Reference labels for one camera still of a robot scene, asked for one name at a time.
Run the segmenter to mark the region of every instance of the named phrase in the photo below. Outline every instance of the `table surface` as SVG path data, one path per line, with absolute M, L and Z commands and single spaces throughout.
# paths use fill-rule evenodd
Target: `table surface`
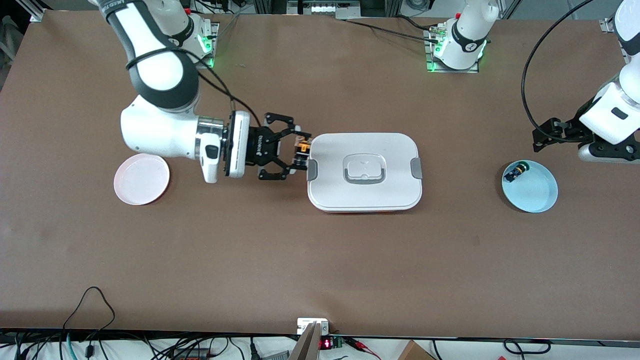
M 114 329 L 292 332 L 321 316 L 343 334 L 640 340 L 640 168 L 580 162 L 574 144 L 531 149 L 520 76 L 549 25 L 498 21 L 479 74 L 434 74 L 419 41 L 326 17 L 240 16 L 216 71 L 258 113 L 418 145 L 417 206 L 329 215 L 303 174 L 261 182 L 250 168 L 211 185 L 183 158 L 167 160 L 158 201 L 120 202 L 113 175 L 134 153 L 118 119 L 136 96 L 124 52 L 97 12 L 47 12 L 0 95 L 0 326 L 60 327 L 96 285 Z M 622 65 L 597 22 L 559 26 L 529 72 L 534 116 L 572 117 Z M 228 101 L 202 86 L 198 113 L 224 119 Z M 502 198 L 502 169 L 519 159 L 555 175 L 550 211 Z M 86 300 L 71 327 L 108 320 L 96 293 Z

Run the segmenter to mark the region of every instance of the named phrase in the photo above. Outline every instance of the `metal bracket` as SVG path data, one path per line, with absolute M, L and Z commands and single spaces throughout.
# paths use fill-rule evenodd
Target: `metal bracket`
M 202 61 L 204 61 L 208 67 L 213 69 L 213 65 L 216 59 L 216 48 L 218 47 L 218 30 L 220 28 L 219 22 L 211 22 L 209 19 L 204 19 L 204 36 L 211 36 L 210 40 L 203 40 L 204 46 L 210 46 L 211 52 L 205 56 Z M 196 68 L 204 69 L 204 66 L 201 63 L 196 63 Z
M 606 17 L 604 20 L 600 20 L 600 30 L 603 33 L 613 33 L 613 19 Z
M 422 36 L 425 39 L 436 39 L 438 41 L 442 41 L 442 39 L 445 38 L 444 31 L 445 31 L 444 24 L 438 24 L 437 34 L 434 35 L 431 31 L 424 30 L 422 32 Z M 478 60 L 476 60 L 473 66 L 465 70 L 455 70 L 444 65 L 444 63 L 440 59 L 433 56 L 433 53 L 435 52 L 435 49 L 438 46 L 439 44 L 434 44 L 432 42 L 428 42 L 427 40 L 424 41 L 424 52 L 426 53 L 426 56 L 427 56 L 427 70 L 429 72 L 459 72 L 462 74 L 475 74 L 480 71 Z
M 325 318 L 298 318 L 298 331 L 296 334 L 301 335 L 307 329 L 310 323 L 319 323 L 321 335 L 329 335 L 329 320 Z

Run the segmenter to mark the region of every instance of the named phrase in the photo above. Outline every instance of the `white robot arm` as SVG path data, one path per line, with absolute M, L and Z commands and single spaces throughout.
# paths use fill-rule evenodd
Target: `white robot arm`
M 620 73 L 603 85 L 593 99 L 583 105 L 573 119 L 552 118 L 533 131 L 534 151 L 556 142 L 579 143 L 584 161 L 640 163 L 639 143 L 634 133 L 640 129 L 640 0 L 624 0 L 614 18 L 614 28 L 622 48 L 631 60 Z
M 220 163 L 225 163 L 225 175 L 235 178 L 244 175 L 245 165 L 258 165 L 259 179 L 264 180 L 284 180 L 295 170 L 307 169 L 306 154 L 297 154 L 291 165 L 278 158 L 282 137 L 296 134 L 299 143 L 311 137 L 300 131 L 293 118 L 268 113 L 265 126 L 250 127 L 247 111 L 233 111 L 227 125 L 195 114 L 200 93 L 193 61 L 206 53 L 206 46 L 201 52 L 188 49 L 194 43 L 191 40 L 204 43 L 198 38 L 198 30 L 192 28 L 197 19 L 187 17 L 178 1 L 92 2 L 120 39 L 129 60 L 131 83 L 139 93 L 120 116 L 122 137 L 130 149 L 198 160 L 207 183 L 217 181 Z M 152 5 L 153 12 L 147 4 Z M 276 120 L 285 122 L 287 128 L 272 132 L 268 124 Z M 282 171 L 272 174 L 264 170 L 271 162 Z
M 438 26 L 444 35 L 433 56 L 452 69 L 469 69 L 480 57 L 499 14 L 496 0 L 467 0 L 459 17 Z

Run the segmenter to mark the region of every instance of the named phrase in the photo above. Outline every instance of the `cable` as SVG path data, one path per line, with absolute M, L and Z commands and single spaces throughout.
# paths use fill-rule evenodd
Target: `cable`
M 40 351 L 45 347 L 45 345 L 55 336 L 55 334 L 52 334 L 51 336 L 49 336 L 44 343 L 42 343 L 42 346 L 38 346 L 36 348 L 36 353 L 33 355 L 33 357 L 31 358 L 31 360 L 35 360 L 38 359 L 38 354 L 40 353 Z
M 249 349 L 251 350 L 251 360 L 261 360 L 260 354 L 258 354 L 258 350 L 255 348 L 255 343 L 253 342 L 253 336 L 250 338 L 251 343 L 249 344 Z
M 109 308 L 109 310 L 111 311 L 111 320 L 103 327 L 101 327 L 100 329 L 98 329 L 95 332 L 98 331 L 102 331 L 104 330 L 104 328 L 106 328 L 107 326 L 111 325 L 111 323 L 113 323 L 114 320 L 116 320 L 116 311 L 113 309 L 113 306 L 111 306 L 111 304 L 109 304 L 109 302 L 107 301 L 107 298 L 104 297 L 104 293 L 102 292 L 102 290 L 97 287 L 97 286 L 89 286 L 84 293 L 82 294 L 82 297 L 80 298 L 80 302 L 78 302 L 78 305 L 76 306 L 76 308 L 73 310 L 73 312 L 71 313 L 71 315 L 69 315 L 69 317 L 65 320 L 65 323 L 62 324 L 62 331 L 64 332 L 67 329 L 67 323 L 69 322 L 69 320 L 71 320 L 71 318 L 76 314 L 76 311 L 78 311 L 78 309 L 80 308 L 80 305 L 82 305 L 82 301 L 84 300 L 84 296 L 89 292 L 89 290 L 91 289 L 96 289 L 98 290 L 98 292 L 100 293 L 100 296 L 102 297 L 102 301 L 104 302 L 105 305 L 107 305 L 107 307 Z
M 436 345 L 436 341 L 431 340 L 431 342 L 433 342 L 433 351 L 436 353 L 436 357 L 438 358 L 438 360 L 442 360 L 442 357 L 440 356 L 440 352 L 438 351 L 438 345 Z
M 74 348 L 71 347 L 71 333 L 67 333 L 67 347 L 69 348 L 69 352 L 71 353 L 71 358 L 73 360 L 78 360 L 76 353 L 74 352 Z
M 102 339 L 98 338 L 98 344 L 100 344 L 100 351 L 102 351 L 104 359 L 109 360 L 109 357 L 107 356 L 107 353 L 104 351 L 104 347 L 102 346 Z
M 507 346 L 508 343 L 516 345 L 516 348 L 518 350 L 517 351 L 511 350 Z M 522 351 L 522 348 L 520 347 L 520 344 L 518 344 L 513 339 L 505 339 L 502 342 L 502 346 L 504 347 L 504 350 L 507 350 L 508 352 L 510 352 L 513 355 L 520 355 L 522 357 L 522 360 L 526 360 L 524 355 L 542 355 L 542 354 L 546 354 L 547 352 L 551 351 L 551 343 L 547 342 L 545 344 L 547 345 L 547 348 L 545 350 L 541 350 L 541 351 Z
M 172 51 L 174 53 L 184 53 L 187 55 L 190 55 L 191 57 L 193 57 L 199 64 L 203 65 L 205 67 L 205 69 L 207 69 L 222 85 L 223 88 L 221 88 L 220 86 L 214 84 L 211 80 L 207 79 L 204 75 L 202 75 L 199 71 L 198 71 L 198 76 L 203 79 L 207 84 L 209 84 L 211 87 L 213 87 L 214 89 L 216 89 L 217 91 L 227 95 L 230 99 L 230 101 L 233 103 L 234 101 L 239 102 L 242 106 L 244 106 L 254 117 L 256 123 L 258 123 L 258 126 L 260 127 L 260 120 L 258 118 L 258 115 L 255 114 L 255 112 L 253 111 L 253 109 L 251 109 L 244 101 L 238 99 L 236 96 L 231 94 L 231 91 L 229 91 L 229 88 L 227 87 L 227 85 L 222 81 L 222 79 L 219 77 L 219 75 L 213 71 L 212 68 L 210 68 L 204 61 L 202 61 L 202 59 L 200 59 L 196 54 L 192 53 L 191 51 L 185 50 L 185 49 L 181 49 L 179 47 L 165 47 L 164 49 L 156 49 L 153 51 L 149 51 L 148 53 L 142 54 L 140 56 L 137 56 L 131 60 L 129 60 L 127 62 L 127 64 L 125 65 L 125 69 L 129 70 L 132 67 L 134 67 L 137 63 L 139 63 L 140 61 L 149 58 L 153 55 L 157 55 L 157 54 L 161 54 L 161 53 L 165 53 L 167 51 Z
M 206 7 L 207 9 L 209 9 L 209 11 L 211 13 L 215 13 L 213 10 L 222 10 L 224 12 L 234 13 L 233 11 L 231 11 L 229 9 L 220 8 L 220 7 L 217 7 L 217 6 L 211 6 L 209 4 L 205 4 L 204 1 L 201 1 L 201 0 L 196 0 L 196 3 L 200 3 L 202 6 Z
M 378 355 L 377 355 L 375 352 L 373 352 L 372 350 L 367 349 L 367 350 L 365 350 L 365 352 L 366 352 L 367 354 L 371 354 L 371 355 L 373 355 L 373 356 L 377 357 L 377 358 L 378 358 L 378 360 L 382 360 L 382 359 L 380 358 L 380 356 L 378 356 Z
M 377 26 L 374 25 L 369 25 L 369 24 L 364 24 L 363 22 L 357 22 L 357 21 L 351 21 L 351 20 L 343 20 L 344 22 L 348 22 L 350 24 L 356 24 L 356 25 L 360 25 L 360 26 L 366 26 L 367 28 L 371 28 L 371 29 L 376 29 L 376 30 L 380 30 L 380 31 L 384 31 L 386 33 L 390 33 L 390 34 L 394 34 L 394 35 L 398 35 L 400 37 L 406 37 L 406 38 L 412 38 L 412 39 L 416 39 L 416 40 L 420 40 L 420 41 L 426 41 L 426 42 L 431 42 L 432 44 L 437 44 L 438 41 L 436 39 L 430 39 L 430 38 L 426 38 L 426 37 L 417 37 L 415 35 L 409 35 L 409 34 L 404 34 L 404 33 L 399 33 L 397 31 L 393 31 L 393 30 L 389 30 L 389 29 L 385 29 L 385 28 L 379 28 Z
M 583 140 L 579 140 L 579 139 L 566 139 L 566 138 L 558 138 L 556 136 L 552 136 L 547 134 L 546 132 L 544 132 L 544 130 L 542 130 L 542 128 L 540 127 L 540 125 L 538 125 L 536 123 L 536 121 L 533 119 L 533 115 L 531 115 L 531 110 L 529 110 L 529 105 L 527 104 L 527 96 L 525 95 L 525 82 L 527 80 L 527 71 L 529 70 L 529 64 L 531 63 L 531 59 L 533 58 L 533 55 L 536 53 L 536 51 L 538 50 L 538 47 L 540 46 L 540 44 L 542 44 L 542 41 L 544 41 L 547 36 L 549 35 L 549 33 L 551 33 L 551 31 L 553 31 L 553 29 L 556 28 L 556 26 L 558 26 L 558 24 L 560 24 L 563 20 L 565 20 L 566 18 L 568 18 L 569 16 L 571 16 L 571 14 L 575 13 L 576 11 L 580 10 L 580 8 L 582 8 L 583 6 L 587 5 L 588 3 L 592 2 L 593 0 L 585 0 L 583 2 L 581 2 L 580 4 L 578 4 L 575 8 L 569 10 L 568 13 L 564 14 L 560 19 L 558 19 L 553 25 L 551 25 L 550 28 L 547 29 L 547 31 L 544 33 L 544 35 L 542 35 L 542 37 L 540 38 L 540 40 L 538 40 L 538 42 L 536 43 L 536 45 L 533 47 L 533 49 L 531 50 L 531 54 L 529 54 L 529 57 L 527 59 L 527 62 L 525 62 L 524 64 L 524 70 L 522 71 L 522 81 L 520 83 L 520 95 L 522 96 L 522 105 L 524 106 L 524 111 L 527 113 L 527 117 L 529 118 L 529 121 L 531 122 L 531 124 L 536 128 L 536 130 L 538 130 L 540 133 L 542 133 L 543 135 L 545 135 L 546 137 L 553 139 L 557 142 L 563 143 L 563 142 L 582 142 Z
M 238 351 L 240 351 L 240 355 L 242 356 L 242 360 L 245 360 L 244 359 L 244 352 L 242 351 L 242 349 L 239 346 L 237 346 L 236 343 L 234 343 L 233 339 L 229 338 L 229 342 L 231 343 L 231 345 L 235 346 L 238 349 Z
M 225 339 L 227 339 L 227 344 L 222 348 L 222 350 L 220 350 L 220 352 L 218 352 L 217 354 L 212 354 L 213 357 L 220 356 L 229 347 L 229 338 Z
M 417 22 L 413 21 L 412 18 L 410 18 L 409 16 L 404 16 L 404 15 L 396 15 L 394 17 L 397 17 L 399 19 L 404 19 L 407 20 L 409 22 L 409 24 L 411 24 L 413 27 L 415 28 L 419 28 L 420 30 L 424 30 L 424 31 L 429 31 L 429 29 L 432 26 L 438 26 L 438 24 L 432 24 L 432 25 L 427 25 L 427 26 L 421 26 L 419 25 Z
M 109 302 L 107 301 L 107 298 L 104 296 L 104 293 L 102 292 L 102 290 L 97 287 L 97 286 L 89 286 L 84 293 L 82 294 L 82 297 L 80 298 L 80 301 L 78 302 L 78 305 L 76 306 L 76 308 L 73 310 L 73 312 L 71 312 L 71 315 L 69 315 L 69 317 L 65 320 L 65 322 L 62 324 L 62 330 L 60 332 L 60 337 L 58 338 L 58 351 L 60 353 L 60 360 L 63 360 L 62 358 L 62 335 L 64 334 L 65 330 L 67 329 L 67 323 L 69 322 L 69 320 L 71 320 L 71 318 L 76 314 L 76 312 L 78 311 L 78 309 L 80 308 L 80 305 L 82 305 L 82 301 L 84 301 L 84 297 L 86 296 L 86 294 L 89 292 L 89 290 L 91 289 L 96 289 L 98 290 L 98 292 L 100 293 L 100 296 L 102 297 L 102 301 L 104 302 L 105 305 L 107 305 L 107 307 L 109 308 L 109 310 L 111 311 L 111 320 L 103 327 L 101 327 L 100 329 L 97 329 L 96 331 L 94 331 L 91 335 L 90 338 L 93 337 L 93 335 L 99 331 L 104 330 L 104 328 L 106 328 L 107 326 L 111 325 L 111 323 L 113 323 L 114 320 L 116 320 L 116 311 L 113 309 L 113 306 L 111 306 L 111 304 L 109 304 Z M 69 334 L 67 334 L 67 343 L 69 343 Z M 71 356 L 74 358 L 74 360 L 76 359 L 76 355 L 71 354 Z

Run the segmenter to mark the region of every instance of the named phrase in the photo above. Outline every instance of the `white plastic container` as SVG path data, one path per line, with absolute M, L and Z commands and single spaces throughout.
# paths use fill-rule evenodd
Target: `white plastic container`
M 410 209 L 422 197 L 418 147 L 399 133 L 320 135 L 311 143 L 307 192 L 330 213 Z

